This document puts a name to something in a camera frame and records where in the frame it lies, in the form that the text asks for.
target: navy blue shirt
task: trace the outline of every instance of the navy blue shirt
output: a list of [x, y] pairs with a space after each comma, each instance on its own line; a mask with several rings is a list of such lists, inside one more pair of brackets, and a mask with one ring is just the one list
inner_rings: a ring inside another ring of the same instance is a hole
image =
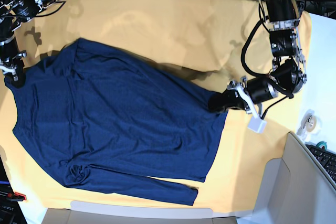
[[15, 98], [13, 132], [65, 187], [192, 205], [226, 113], [207, 110], [212, 91], [152, 68], [125, 52], [79, 39], [27, 71]]

